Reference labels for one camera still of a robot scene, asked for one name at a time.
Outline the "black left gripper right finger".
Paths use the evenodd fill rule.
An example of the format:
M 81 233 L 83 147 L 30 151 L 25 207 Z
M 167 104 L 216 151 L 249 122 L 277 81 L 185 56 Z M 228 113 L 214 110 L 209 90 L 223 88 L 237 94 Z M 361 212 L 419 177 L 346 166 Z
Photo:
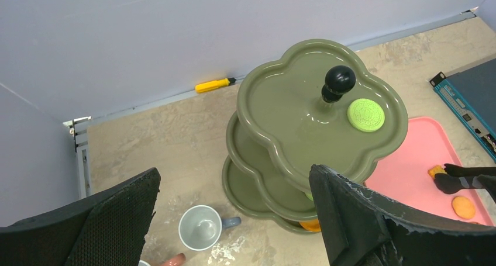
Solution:
M 495 228 L 423 212 L 313 165 L 330 265 L 494 265 Z

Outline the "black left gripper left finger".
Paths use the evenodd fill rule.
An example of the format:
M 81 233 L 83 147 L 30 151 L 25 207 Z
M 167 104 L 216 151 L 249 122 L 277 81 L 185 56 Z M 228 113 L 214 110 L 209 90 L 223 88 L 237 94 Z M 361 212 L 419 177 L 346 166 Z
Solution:
M 1 228 L 1 265 L 138 265 L 160 181 L 151 168 Z

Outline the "yellow egg tart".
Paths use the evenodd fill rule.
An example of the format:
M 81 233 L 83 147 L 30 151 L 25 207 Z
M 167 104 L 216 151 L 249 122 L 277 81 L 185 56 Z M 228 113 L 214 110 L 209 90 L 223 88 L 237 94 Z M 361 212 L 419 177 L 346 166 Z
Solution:
M 301 222 L 299 222 L 299 224 L 303 229 L 305 229 L 309 232 L 314 232 L 314 233 L 321 232 L 321 226 L 320 226 L 320 222 L 318 219 L 301 221 Z

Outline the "pink serving tray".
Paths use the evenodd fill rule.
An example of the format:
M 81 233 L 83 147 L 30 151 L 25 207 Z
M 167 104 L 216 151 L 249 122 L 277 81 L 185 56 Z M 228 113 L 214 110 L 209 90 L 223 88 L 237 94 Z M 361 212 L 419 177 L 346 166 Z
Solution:
M 460 220 L 452 208 L 454 195 L 438 190 L 428 174 L 445 163 L 461 164 L 443 127 L 429 117 L 412 118 L 404 142 L 377 163 L 365 185 L 415 209 Z

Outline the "black cat-paw tongs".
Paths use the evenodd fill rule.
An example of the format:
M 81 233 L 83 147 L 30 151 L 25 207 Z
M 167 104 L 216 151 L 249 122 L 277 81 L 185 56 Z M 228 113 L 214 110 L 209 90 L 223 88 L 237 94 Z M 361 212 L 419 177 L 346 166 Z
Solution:
M 455 194 L 462 189 L 485 189 L 495 202 L 495 167 L 443 166 L 447 174 L 433 179 L 436 187 L 445 194 Z

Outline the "green macaron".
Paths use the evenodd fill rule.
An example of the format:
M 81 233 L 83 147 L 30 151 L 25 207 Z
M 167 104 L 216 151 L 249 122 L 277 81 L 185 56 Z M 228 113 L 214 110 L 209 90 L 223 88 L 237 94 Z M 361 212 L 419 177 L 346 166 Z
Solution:
M 305 196 L 306 196 L 306 197 L 307 197 L 310 201 L 314 201 L 312 194 L 310 194 L 310 193 L 305 193 Z
M 361 132 L 378 131 L 385 123 L 385 112 L 375 101 L 360 98 L 353 101 L 347 109 L 350 124 Z

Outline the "green three-tier stand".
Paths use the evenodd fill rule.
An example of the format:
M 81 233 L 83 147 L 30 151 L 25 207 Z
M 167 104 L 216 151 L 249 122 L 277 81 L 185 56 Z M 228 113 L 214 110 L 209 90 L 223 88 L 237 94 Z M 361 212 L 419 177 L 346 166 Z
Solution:
M 350 124 L 347 109 L 360 98 L 383 108 L 385 123 L 378 131 L 361 132 Z M 305 196 L 312 194 L 312 165 L 362 184 L 403 143 L 407 129 L 398 93 L 354 51 L 331 40 L 304 40 L 241 83 L 226 129 L 223 190 L 248 217 L 312 234 L 299 224 L 317 219 L 314 202 Z

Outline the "yellow square cracker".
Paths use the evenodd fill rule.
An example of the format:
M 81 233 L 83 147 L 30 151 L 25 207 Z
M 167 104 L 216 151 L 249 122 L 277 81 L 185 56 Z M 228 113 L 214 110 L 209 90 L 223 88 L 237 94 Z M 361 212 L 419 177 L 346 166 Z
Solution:
M 432 179 L 435 179 L 438 174 L 447 174 L 447 172 L 441 165 L 436 165 L 428 169 L 428 174 Z

